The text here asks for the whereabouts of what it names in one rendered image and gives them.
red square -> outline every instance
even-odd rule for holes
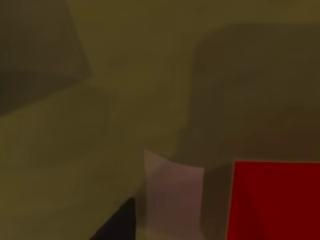
[[[227,240],[318,240],[319,227],[320,163],[235,163]]]

dark object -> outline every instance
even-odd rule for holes
[[[90,240],[135,240],[136,201],[129,198]]]

pink object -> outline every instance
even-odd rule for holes
[[[144,151],[146,235],[157,240],[203,240],[200,229],[204,169]]]

